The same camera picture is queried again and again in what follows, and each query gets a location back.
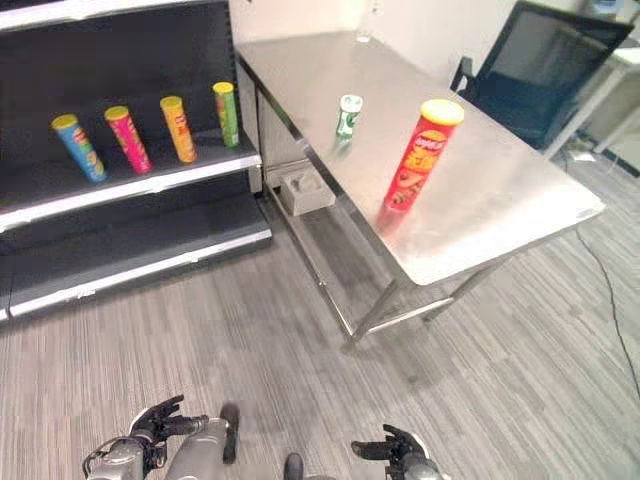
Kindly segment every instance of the small green bottle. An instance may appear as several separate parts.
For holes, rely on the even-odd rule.
[[[353,125],[362,110],[362,97],[357,95],[343,95],[340,99],[340,118],[336,134],[342,138],[353,136]]]

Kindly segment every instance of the pink pringles can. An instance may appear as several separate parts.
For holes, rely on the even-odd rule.
[[[109,122],[111,130],[135,172],[138,175],[150,172],[151,162],[133,125],[129,109],[120,105],[108,108],[104,112],[104,118]]]

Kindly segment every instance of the pringles can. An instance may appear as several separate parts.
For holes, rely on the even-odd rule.
[[[65,114],[56,117],[51,122],[60,140],[65,144],[69,153],[82,168],[82,171],[92,182],[102,182],[107,179],[104,165],[98,158],[96,151],[89,142],[87,135],[78,123],[75,115]]]
[[[137,174],[150,172],[151,162],[133,125],[129,109],[120,105],[108,108],[104,118],[109,122],[133,170]]]
[[[420,113],[384,200],[395,210],[411,208],[456,126],[464,120],[464,109],[445,99],[424,102]]]
[[[227,147],[235,147],[240,141],[238,135],[238,116],[233,94],[233,83],[218,82],[211,87],[216,96],[218,119],[222,129],[222,138]]]
[[[178,158],[183,163],[193,162],[196,159],[196,150],[193,147],[187,117],[182,107],[182,99],[175,96],[164,97],[160,100],[160,107],[164,113],[164,119],[167,121]]]

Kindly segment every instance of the yellow lid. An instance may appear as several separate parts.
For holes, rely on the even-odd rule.
[[[51,127],[54,130],[62,130],[64,128],[69,128],[76,123],[78,123],[78,117],[70,113],[65,113],[64,115],[54,118],[51,122]]]
[[[182,106],[182,99],[180,97],[176,97],[175,95],[171,95],[170,97],[164,97],[160,100],[160,107],[164,110],[165,108],[177,108]]]
[[[464,108],[444,98],[427,100],[420,107],[420,112],[430,122],[446,127],[452,127],[464,120]]]
[[[104,118],[106,118],[108,121],[120,120],[127,115],[129,115],[129,109],[127,107],[123,107],[122,105],[107,108],[104,111]]]
[[[211,89],[215,92],[215,93],[231,93],[233,92],[233,83],[230,82],[218,82],[218,83],[214,83],[213,87],[211,87]]]

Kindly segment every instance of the metal shelving unit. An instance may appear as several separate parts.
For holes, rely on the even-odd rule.
[[[152,145],[148,148],[154,163],[151,173],[138,176],[126,161],[114,161],[108,166],[109,178],[98,185],[91,184],[71,162],[0,176],[0,232],[261,165],[260,156],[245,134],[234,148],[226,148],[218,137],[216,131],[194,135],[198,159],[191,165],[180,163],[170,143]]]
[[[270,238],[269,225],[248,193],[109,225],[16,255],[9,313],[19,317],[86,298],[169,269],[255,248]]]
[[[0,13],[0,323],[268,243],[261,158],[224,146],[211,85],[237,83],[228,0],[68,0]],[[159,107],[183,98],[197,160]],[[136,175],[103,118],[129,107],[153,164]],[[73,112],[108,179],[49,124]]]

